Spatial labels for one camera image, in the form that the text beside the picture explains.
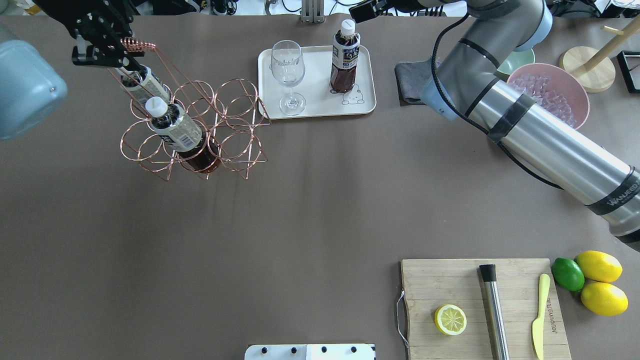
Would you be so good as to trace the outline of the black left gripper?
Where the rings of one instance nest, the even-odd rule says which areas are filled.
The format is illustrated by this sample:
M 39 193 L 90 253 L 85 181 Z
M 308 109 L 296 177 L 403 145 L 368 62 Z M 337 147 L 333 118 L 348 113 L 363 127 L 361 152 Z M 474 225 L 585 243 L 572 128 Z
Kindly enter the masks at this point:
M 142 72 L 145 52 L 128 52 L 122 40 L 133 36 L 130 23 L 138 13 L 132 0 L 35 0 L 50 18 L 64 25 L 76 46 L 76 66 L 124 68 Z

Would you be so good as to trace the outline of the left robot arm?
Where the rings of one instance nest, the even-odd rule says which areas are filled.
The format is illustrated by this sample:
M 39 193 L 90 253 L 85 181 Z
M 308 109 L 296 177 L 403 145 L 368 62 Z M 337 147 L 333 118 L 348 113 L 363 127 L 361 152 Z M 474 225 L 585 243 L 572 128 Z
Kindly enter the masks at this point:
M 132 37 L 137 13 L 131 0 L 35 0 L 76 40 L 71 60 L 76 66 L 125 68 L 141 64 L 123 40 Z M 67 96 L 66 82 L 31 44 L 1 27 L 0 137 L 16 138 L 50 115 Z

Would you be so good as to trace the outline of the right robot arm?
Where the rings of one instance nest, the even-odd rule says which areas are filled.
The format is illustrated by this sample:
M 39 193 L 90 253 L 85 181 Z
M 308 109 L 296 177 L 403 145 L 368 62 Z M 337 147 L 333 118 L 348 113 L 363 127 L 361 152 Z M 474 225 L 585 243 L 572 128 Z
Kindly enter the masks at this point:
M 505 146 L 609 224 L 639 249 L 639 171 L 563 123 L 494 75 L 514 50 L 549 34 L 543 0 L 468 0 L 474 23 L 422 89 L 421 100 L 448 120 L 461 118 Z

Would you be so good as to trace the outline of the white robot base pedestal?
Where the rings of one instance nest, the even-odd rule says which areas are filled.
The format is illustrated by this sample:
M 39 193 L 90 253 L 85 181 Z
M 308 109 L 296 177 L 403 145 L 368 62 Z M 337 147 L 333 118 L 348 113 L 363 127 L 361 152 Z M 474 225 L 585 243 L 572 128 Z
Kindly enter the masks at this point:
M 308 343 L 254 344 L 247 347 L 245 360 L 375 360 L 374 344 Z

